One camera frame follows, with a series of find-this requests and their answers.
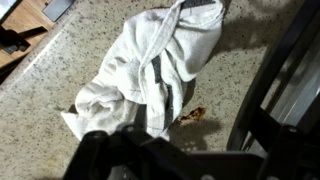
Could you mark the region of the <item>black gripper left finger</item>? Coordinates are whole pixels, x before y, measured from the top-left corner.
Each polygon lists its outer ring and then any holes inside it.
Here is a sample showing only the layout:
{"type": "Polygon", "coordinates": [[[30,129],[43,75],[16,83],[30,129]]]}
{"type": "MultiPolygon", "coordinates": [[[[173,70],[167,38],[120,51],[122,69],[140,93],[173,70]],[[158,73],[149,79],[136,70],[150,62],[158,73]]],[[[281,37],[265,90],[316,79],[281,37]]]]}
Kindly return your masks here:
{"type": "Polygon", "coordinates": [[[140,180],[139,130],[108,135],[92,131],[81,140],[63,180],[140,180]]]}

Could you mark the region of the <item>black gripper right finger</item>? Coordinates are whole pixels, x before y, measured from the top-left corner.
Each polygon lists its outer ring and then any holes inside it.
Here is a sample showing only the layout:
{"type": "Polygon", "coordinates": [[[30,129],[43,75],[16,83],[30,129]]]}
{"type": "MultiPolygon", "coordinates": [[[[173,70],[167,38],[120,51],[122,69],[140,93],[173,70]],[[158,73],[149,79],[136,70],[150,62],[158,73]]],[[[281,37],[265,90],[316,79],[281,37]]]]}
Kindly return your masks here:
{"type": "Polygon", "coordinates": [[[320,180],[320,145],[293,126],[283,126],[268,150],[258,180],[320,180]]]}

